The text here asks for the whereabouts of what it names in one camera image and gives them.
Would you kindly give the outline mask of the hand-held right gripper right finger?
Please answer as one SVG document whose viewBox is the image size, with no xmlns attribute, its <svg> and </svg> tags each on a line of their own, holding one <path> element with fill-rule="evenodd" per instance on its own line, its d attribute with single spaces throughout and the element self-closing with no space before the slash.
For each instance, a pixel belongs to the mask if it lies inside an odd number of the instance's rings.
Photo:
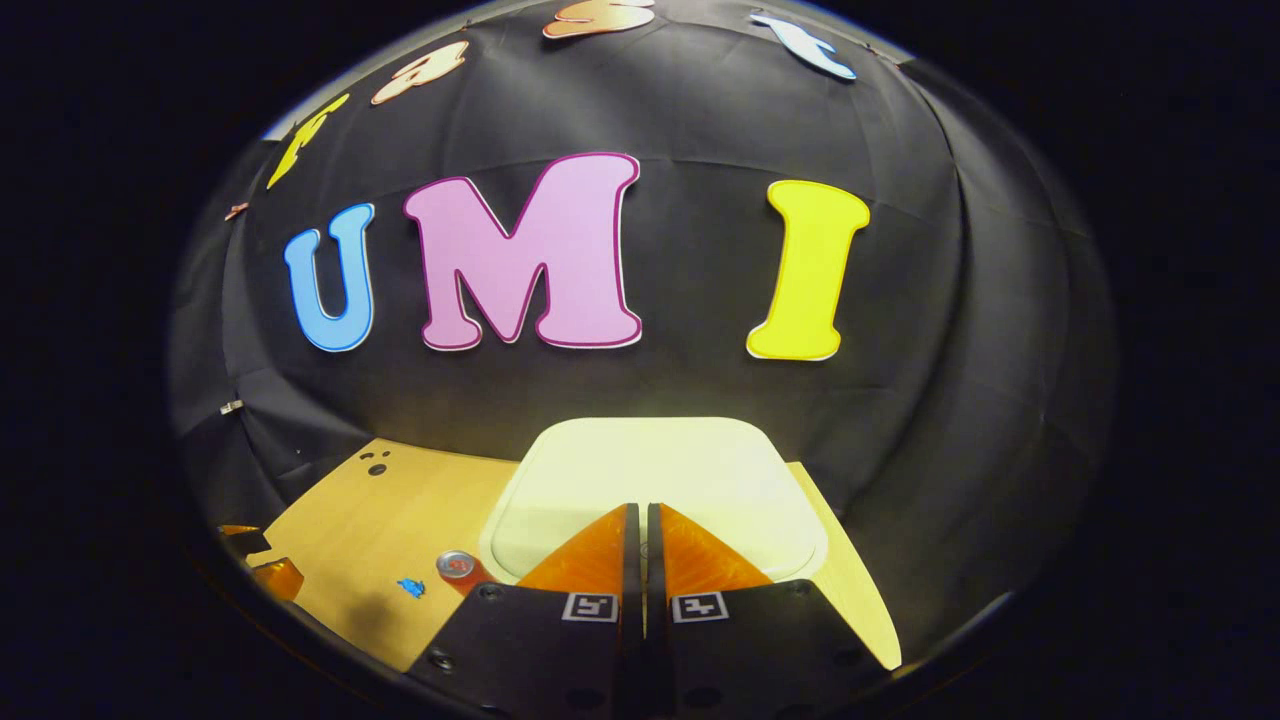
<svg viewBox="0 0 1280 720">
<path fill-rule="evenodd" d="M 646 519 L 646 664 L 667 717 L 835 719 L 890 682 L 814 582 L 769 579 L 667 503 Z"/>
</svg>

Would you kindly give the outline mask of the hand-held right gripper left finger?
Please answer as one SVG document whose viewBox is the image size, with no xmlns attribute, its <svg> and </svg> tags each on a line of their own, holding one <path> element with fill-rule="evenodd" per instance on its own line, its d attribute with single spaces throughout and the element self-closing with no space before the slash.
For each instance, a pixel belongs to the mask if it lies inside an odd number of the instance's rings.
<svg viewBox="0 0 1280 720">
<path fill-rule="evenodd" d="M 493 719 L 611 719 L 645 638 L 635 503 L 603 512 L 512 584 L 477 583 L 408 676 Z"/>
</svg>

